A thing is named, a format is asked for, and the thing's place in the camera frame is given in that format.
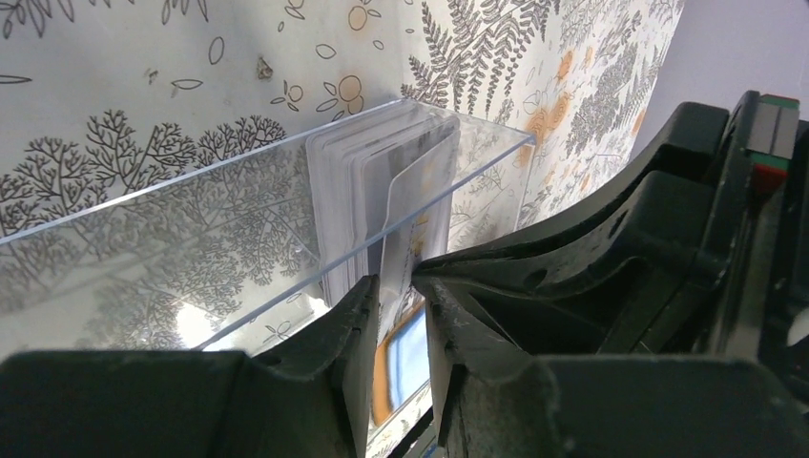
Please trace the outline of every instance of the tree illustration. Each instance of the tree illustration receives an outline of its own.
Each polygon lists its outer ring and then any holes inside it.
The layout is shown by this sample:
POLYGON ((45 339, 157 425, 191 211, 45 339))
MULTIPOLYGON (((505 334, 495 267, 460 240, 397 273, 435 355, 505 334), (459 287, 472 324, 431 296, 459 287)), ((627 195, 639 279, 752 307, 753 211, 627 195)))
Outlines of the tree illustration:
POLYGON ((177 314, 194 307, 212 333, 240 307, 235 299, 244 275, 226 243, 201 237, 147 265, 135 281, 115 278, 96 292, 100 316, 87 322, 78 346, 176 349, 189 344, 178 332, 177 314))
POLYGON ((422 22, 429 62, 410 55, 414 84, 404 84, 402 94, 446 108, 452 91, 452 107, 473 114, 486 85, 488 118, 495 94, 511 93, 516 70, 526 46, 537 34, 545 41, 550 12, 559 13, 559 0, 485 0, 476 8, 473 0, 448 0, 452 30, 436 21, 427 2, 422 22))
POLYGON ((123 188, 127 194, 183 173, 194 158, 194 141, 179 126, 154 126, 149 142, 141 148, 135 142, 126 115, 108 110, 100 118, 90 116, 86 148, 95 179, 105 187, 123 188))
POLYGON ((92 162, 78 144, 42 137, 29 143, 28 154, 13 170, 36 197, 37 222, 50 221, 106 200, 105 188, 92 180, 92 162))
MULTIPOLYGON (((222 124, 216 131, 218 135, 208 132, 198 141, 185 135, 175 123, 158 124, 148 138, 138 138, 127 116, 113 110, 92 116, 87 128, 87 145, 83 147, 47 136, 33 140, 25 150, 24 160, 11 173, 0 176, 0 228, 4 237, 265 146, 285 135, 280 124, 258 115, 222 124), (146 140, 145 146, 140 140, 146 140)), ((272 152, 258 156, 274 157, 272 152)), ((105 269, 108 262, 116 262, 115 271, 152 262, 172 265, 167 253, 213 236, 221 240, 221 250, 234 250, 232 242, 240 240, 225 231, 259 202, 272 203, 275 198, 290 198, 289 206, 281 204, 273 209, 281 215, 279 221, 286 230, 305 234, 305 243, 297 246, 308 246, 311 252, 312 240, 316 240, 310 235, 314 234, 314 223, 308 221, 312 219, 311 202, 297 205, 291 200, 308 193, 308 177, 301 176, 308 174, 305 155, 298 152, 296 156, 272 159, 282 161, 286 167, 283 170, 267 158, 252 166, 252 175, 245 174, 245 164, 237 161, 0 245, 0 313, 47 301, 64 282, 81 276, 85 269, 105 269), (284 178, 278 178, 275 172, 284 178), (307 218, 295 213, 307 209, 307 218)), ((285 243, 287 239, 277 240, 285 243)), ((283 257, 285 275, 312 265, 308 252, 303 251, 308 258, 295 250, 283 257)), ((220 269, 221 275, 230 272, 228 275, 232 274, 240 284, 246 275, 240 271, 240 261, 236 261, 234 270, 229 267, 233 259, 221 258, 222 265, 218 267, 219 259, 210 258, 210 268, 220 269)), ((144 287, 159 289, 163 283, 154 280, 155 269, 140 279, 145 282, 137 280, 135 286, 121 287, 120 301, 130 297, 128 291, 135 301, 138 295, 145 294, 144 287)), ((205 278, 189 269, 177 270, 177 275, 205 278)), ((190 294, 189 288, 180 289, 182 294, 190 294)), ((176 291, 172 291, 175 290, 169 288, 163 292, 175 295, 176 291)), ((99 298, 104 296, 102 293, 98 293, 99 298)), ((163 301, 157 293, 149 297, 153 303, 163 301)), ((102 315, 106 313, 103 310, 99 310, 102 315)))
POLYGON ((277 267, 291 277, 314 266, 317 235, 302 145, 243 162, 239 188, 249 198, 232 210, 228 240, 250 279, 266 285, 277 267))

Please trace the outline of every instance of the leaf illustration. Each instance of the leaf illustration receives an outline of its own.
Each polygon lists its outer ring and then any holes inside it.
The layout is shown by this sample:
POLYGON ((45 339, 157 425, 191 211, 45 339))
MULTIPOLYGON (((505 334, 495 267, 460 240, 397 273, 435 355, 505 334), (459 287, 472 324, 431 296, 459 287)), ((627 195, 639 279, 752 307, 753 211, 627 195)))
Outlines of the leaf illustration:
POLYGON ((286 11, 287 14, 289 14, 290 16, 292 16, 292 17, 294 17, 296 19, 300 19, 301 21, 306 19, 305 17, 303 17, 303 14, 301 14, 301 12, 298 11, 297 8, 283 7, 283 9, 286 11))
POLYGON ((323 102, 322 104, 318 105, 318 108, 316 108, 315 111, 318 112, 318 113, 327 112, 327 111, 331 110, 332 108, 334 108, 335 105, 337 105, 337 99, 336 98, 330 98, 330 99, 326 100, 325 102, 323 102))
POLYGON ((28 0, 28 12, 33 26, 36 27, 36 33, 42 38, 45 33, 45 13, 40 10, 39 4, 34 0, 28 0))
POLYGON ((323 82, 323 87, 326 89, 327 92, 330 94, 337 96, 337 87, 331 83, 323 82))
POLYGON ((199 86, 202 86, 202 81, 199 81, 198 79, 191 79, 191 78, 176 79, 176 80, 172 81, 172 86, 174 86, 174 87, 176 87, 178 89, 181 89, 183 91, 191 91, 193 89, 198 88, 199 86))
POLYGON ((17 8, 14 9, 14 12, 17 13, 17 21, 20 23, 20 25, 24 26, 26 18, 28 17, 26 15, 25 8, 23 8, 23 6, 18 3, 17 8))
POLYGON ((166 0, 165 3, 163 3, 163 12, 160 15, 160 19, 164 26, 169 23, 169 18, 171 17, 172 17, 172 5, 170 0, 166 0))
POLYGON ((25 76, 12 76, 9 74, 0 74, 0 84, 21 84, 28 82, 31 82, 31 79, 25 76))
POLYGON ((199 11, 202 13, 202 17, 205 18, 205 22, 208 22, 208 0, 197 0, 197 4, 199 5, 199 11))
POLYGON ((208 46, 208 63, 216 65, 225 55, 225 40, 221 36, 214 38, 208 46))
POLYGON ((65 13, 68 19, 73 22, 73 0, 56 0, 59 2, 59 8, 65 13))
POLYGON ((50 19, 53 19, 53 12, 51 9, 51 0, 36 0, 37 6, 42 12, 45 13, 50 19))
POLYGON ((326 59, 326 60, 328 60, 328 59, 334 57, 335 55, 337 55, 337 51, 335 51, 334 48, 332 48, 329 45, 326 45, 325 43, 320 43, 320 45, 316 46, 315 47, 315 53, 321 59, 326 59))

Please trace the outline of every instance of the acrylic tray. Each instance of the acrylic tray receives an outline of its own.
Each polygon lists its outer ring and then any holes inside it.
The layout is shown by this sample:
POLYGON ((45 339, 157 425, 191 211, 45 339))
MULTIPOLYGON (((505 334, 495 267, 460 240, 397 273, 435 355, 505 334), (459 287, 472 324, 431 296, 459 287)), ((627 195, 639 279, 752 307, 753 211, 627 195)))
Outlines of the acrylic tray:
POLYGON ((325 271, 442 197, 452 195, 450 250, 513 231, 533 138, 458 116, 452 185, 328 265, 304 150, 319 129, 0 239, 0 358, 76 347, 256 353, 328 310, 325 271))

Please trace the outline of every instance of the fern illustration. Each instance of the fern illustration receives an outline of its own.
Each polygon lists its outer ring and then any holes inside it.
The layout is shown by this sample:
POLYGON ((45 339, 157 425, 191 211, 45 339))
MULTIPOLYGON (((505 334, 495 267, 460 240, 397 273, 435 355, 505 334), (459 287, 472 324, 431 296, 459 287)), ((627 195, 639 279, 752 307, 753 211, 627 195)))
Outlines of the fern illustration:
POLYGON ((602 38, 598 46, 598 59, 613 59, 623 48, 627 46, 632 35, 640 26, 640 11, 636 11, 630 16, 625 12, 612 29, 602 38))
POLYGON ((582 100, 573 117, 567 151, 580 154, 592 141, 599 143, 612 129, 620 110, 619 92, 632 79, 637 44, 628 46, 598 78, 596 91, 582 100))
POLYGON ((485 88, 485 114, 501 89, 508 99, 517 67, 532 39, 545 40, 550 12, 559 13, 559 0, 484 0, 480 8, 472 0, 448 0, 452 30, 437 23, 427 2, 422 22, 429 62, 410 56, 415 79, 404 84, 402 94, 446 108, 452 92, 452 108, 473 114, 485 88))
POLYGON ((649 5, 649 16, 668 24, 679 17, 685 7, 685 0, 654 0, 649 5))
POLYGON ((640 112, 641 108, 646 104, 649 94, 652 92, 654 82, 657 79, 657 73, 663 65, 663 58, 665 53, 657 46, 654 47, 652 60, 644 59, 638 72, 630 85, 629 92, 626 100, 621 105, 617 116, 615 117, 612 127, 614 129, 626 126, 629 122, 634 120, 634 117, 640 112))

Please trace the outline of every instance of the botanical patterned wallpaper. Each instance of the botanical patterned wallpaper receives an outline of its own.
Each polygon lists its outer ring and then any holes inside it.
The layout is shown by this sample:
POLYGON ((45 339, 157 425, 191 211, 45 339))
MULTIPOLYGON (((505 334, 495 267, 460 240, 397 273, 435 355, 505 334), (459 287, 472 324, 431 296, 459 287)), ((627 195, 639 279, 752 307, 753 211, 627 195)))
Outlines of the botanical patterned wallpaper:
MULTIPOLYGON (((529 172, 530 224, 626 163, 683 3, 0 0, 2 236, 402 96, 533 132, 538 147, 510 164, 529 172)), ((188 346, 181 322, 218 328, 311 273, 304 151, 242 162, 0 245, 0 354, 32 323, 44 345, 188 346), (194 204, 155 218, 181 194, 194 204), (76 293, 78 266, 103 284, 76 293)), ((479 210, 453 203, 453 220, 479 210)), ((491 215, 458 237, 478 239, 491 215)), ((324 310, 290 299, 239 345, 324 310)))

